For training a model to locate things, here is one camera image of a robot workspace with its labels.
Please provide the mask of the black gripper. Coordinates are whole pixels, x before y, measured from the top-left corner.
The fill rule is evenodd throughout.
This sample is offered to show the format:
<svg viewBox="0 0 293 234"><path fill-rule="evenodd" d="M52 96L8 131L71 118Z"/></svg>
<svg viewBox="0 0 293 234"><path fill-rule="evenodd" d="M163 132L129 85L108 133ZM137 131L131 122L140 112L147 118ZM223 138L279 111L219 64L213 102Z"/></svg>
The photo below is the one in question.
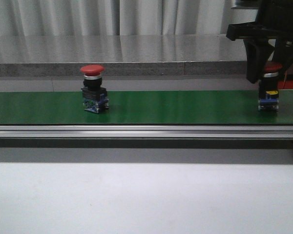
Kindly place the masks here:
<svg viewBox="0 0 293 234"><path fill-rule="evenodd" d="M272 61L282 64L278 77L283 77L293 64L293 0L262 0L255 21L230 24L226 37L243 39L249 82L259 80L273 51ZM275 39L274 47L268 39Z"/></svg>

